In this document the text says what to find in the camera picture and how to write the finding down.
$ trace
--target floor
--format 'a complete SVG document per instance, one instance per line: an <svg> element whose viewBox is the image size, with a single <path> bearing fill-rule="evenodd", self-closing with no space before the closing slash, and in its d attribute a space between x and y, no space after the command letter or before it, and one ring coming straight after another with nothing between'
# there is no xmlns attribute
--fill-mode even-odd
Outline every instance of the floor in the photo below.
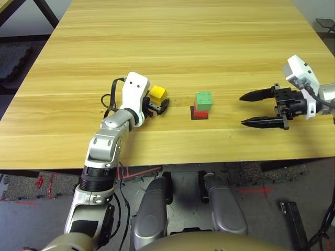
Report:
<svg viewBox="0 0 335 251"><path fill-rule="evenodd" d="M295 201L298 204L308 238L318 231L325 210L331 201L334 184L334 158L309 163L306 169L307 174L296 181L266 184L266 195L262 191L263 186L231 187L247 220L249 236L292 248L285 219L278 205L279 201ZM213 229L210 207L208 204L201 203L199 198L198 170L208 172L212 170L219 173L221 167L220 163L163 167L163 171L172 172L174 185L174 200L167 207L168 233L195 226L201 229ZM153 177L142 177L124 182L122 191L130 203L131 215L136 214L143 193L152 180ZM0 189L4 189L2 186L5 185L0 182ZM117 235L108 245L102 247L101 251L118 250L125 230L127 210L120 195L119 184L116 187L116 194L121 199L121 227ZM2 235L0 250L20 250L25 246L41 250L63 233L71 202L72 196L60 196L51 200L43 198L0 201L0 233ZM117 217L116 207L115 222L117 222ZM335 229L332 227L328 233L333 250ZM129 246L130 235L128 234L122 250L129 250Z"/></svg>

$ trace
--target red tape mark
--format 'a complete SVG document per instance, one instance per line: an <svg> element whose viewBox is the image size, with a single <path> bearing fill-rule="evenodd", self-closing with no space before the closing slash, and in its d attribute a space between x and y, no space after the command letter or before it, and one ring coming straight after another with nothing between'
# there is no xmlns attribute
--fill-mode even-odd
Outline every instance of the red tape mark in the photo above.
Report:
<svg viewBox="0 0 335 251"><path fill-rule="evenodd" d="M250 189L250 190L237 190L237 192L273 192L274 190L272 188L266 188L266 189Z"/></svg>
<svg viewBox="0 0 335 251"><path fill-rule="evenodd" d="M134 176L139 176L139 175L146 174L146 173L149 173L149 172L152 172L152 171L156 171L156 170L159 170L159 169L161 169L160 166L159 167L154 167L152 169L148 169L148 170L145 170L145 171L142 171L142 172L138 172L138 173L135 173L135 174L124 176L123 179L131 178L131 177L134 177Z"/></svg>
<svg viewBox="0 0 335 251"><path fill-rule="evenodd" d="M327 239L327 249L330 251L330 239Z"/></svg>
<svg viewBox="0 0 335 251"><path fill-rule="evenodd" d="M40 176L40 177L37 179L37 181L36 181L36 183L35 183L35 186L37 187L37 189L40 189L40 188L41 188L41 186L42 186L42 184L43 184L43 181L44 181L43 176Z"/></svg>
<svg viewBox="0 0 335 251"><path fill-rule="evenodd" d="M49 189L48 189L48 198L51 199L51 191L52 191L52 182L54 179L54 174L51 175L50 181L49 181Z"/></svg>
<svg viewBox="0 0 335 251"><path fill-rule="evenodd" d="M265 189L265 185L263 184L263 191L264 191L264 197L267 198L267 193L266 193L266 189Z"/></svg>
<svg viewBox="0 0 335 251"><path fill-rule="evenodd" d="M15 201L15 203L20 205L38 206L38 203L34 202Z"/></svg>

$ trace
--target wood grain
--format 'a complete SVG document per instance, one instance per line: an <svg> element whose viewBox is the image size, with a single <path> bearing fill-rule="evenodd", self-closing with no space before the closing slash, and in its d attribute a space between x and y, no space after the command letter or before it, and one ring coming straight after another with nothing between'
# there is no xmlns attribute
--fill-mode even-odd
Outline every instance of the wood grain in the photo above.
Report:
<svg viewBox="0 0 335 251"><path fill-rule="evenodd" d="M240 124L274 115L274 100L239 97L290 86L282 66L294 54L334 81L333 56L289 0L74 0L0 122L0 169L83 167L100 97L130 71L165 87L171 105L130 134L125 165L334 156L331 116L298 117L288 131ZM192 121L202 90L210 118Z"/></svg>

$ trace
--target cable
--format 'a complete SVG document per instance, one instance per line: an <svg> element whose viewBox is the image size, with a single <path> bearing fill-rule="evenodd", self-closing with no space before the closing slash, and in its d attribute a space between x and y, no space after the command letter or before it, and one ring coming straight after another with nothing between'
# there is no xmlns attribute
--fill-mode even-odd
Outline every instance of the cable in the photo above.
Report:
<svg viewBox="0 0 335 251"><path fill-rule="evenodd" d="M116 193L114 193L114 197L115 197L115 200L117 202L117 207L118 207L118 210L119 210L119 221L117 222L117 227L116 227L114 233L111 234L109 239L112 239L116 235L116 233L117 233L117 231L119 231L119 228L120 228L120 225L121 225L121 204L120 204L119 198L117 197Z"/></svg>
<svg viewBox="0 0 335 251"><path fill-rule="evenodd" d="M117 84L118 81L123 81L124 82L124 81L126 81L126 79L124 77L115 79L111 84L110 94L104 94L100 99L101 104L103 104L103 106L105 108L107 108L107 110L105 111L105 114L104 114L104 118L106 118L108 116L110 111L116 112L118 110L118 109L116 109L116 102L115 102L115 91L116 91L116 84ZM104 103L104 97L107 97L107 96L110 96L109 106Z"/></svg>
<svg viewBox="0 0 335 251"><path fill-rule="evenodd" d="M305 90L313 97L313 99L315 99L316 101L320 102L321 104L325 105L325 106L328 106L332 109L335 109L335 105L331 104L331 103L328 103L324 100L322 100L321 98L319 98L317 95L315 95L313 89L311 86L306 86L305 87Z"/></svg>
<svg viewBox="0 0 335 251"><path fill-rule="evenodd" d="M123 246L123 244L124 244L124 242L125 242L125 239L126 239L126 237L127 237L127 233L128 233L128 227L129 227L129 221L130 221L130 205L129 205L128 200L125 198L124 193L122 192L122 181L123 181L123 179L124 179L124 166L123 166L123 164L122 164L121 162L119 162L119 163L120 163L120 166L121 166L121 168L122 168L122 173L121 173L121 174L122 174L122 177L121 177L121 181L120 181L120 191L121 191L122 197L123 197L123 199L124 199L124 201L125 201L125 206L127 207L127 210L128 210L128 212L127 212L126 229L125 229L125 232L124 232L124 236L122 237L122 241L121 241L120 249L119 249L119 251L121 251L122 246Z"/></svg>
<svg viewBox="0 0 335 251"><path fill-rule="evenodd" d="M310 251L310 248L316 245L317 243L319 243L320 250L323 251L322 238L329 239L327 230L329 229L331 222L334 219L334 216L335 216L335 186L333 190L333 197L331 204L327 209L325 216L323 217L321 227L319 231L315 235L313 235L313 237L309 240L307 244L308 251Z"/></svg>

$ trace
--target black metal bracket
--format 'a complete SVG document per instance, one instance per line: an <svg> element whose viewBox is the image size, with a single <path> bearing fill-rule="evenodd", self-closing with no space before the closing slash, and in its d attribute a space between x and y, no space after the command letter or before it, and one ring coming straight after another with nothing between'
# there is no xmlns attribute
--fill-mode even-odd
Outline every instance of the black metal bracket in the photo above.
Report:
<svg viewBox="0 0 335 251"><path fill-rule="evenodd" d="M10 0L0 8L0 26L25 2L26 0Z"/></svg>
<svg viewBox="0 0 335 251"><path fill-rule="evenodd" d="M53 28L56 28L57 24L59 23L59 20L50 9L47 2L45 0L33 0L33 1L40 9L40 11L43 13L43 15L46 17L46 19L49 21L49 23L53 26Z"/></svg>
<svg viewBox="0 0 335 251"><path fill-rule="evenodd" d="M307 250L307 236L297 203L294 201L280 202L282 212L286 218L287 226L291 233L292 244L295 251Z"/></svg>
<svg viewBox="0 0 335 251"><path fill-rule="evenodd" d="M0 8L0 26L3 25L11 15L25 2L26 0L9 0ZM56 15L45 0L33 0L49 23L55 28L59 23Z"/></svg>

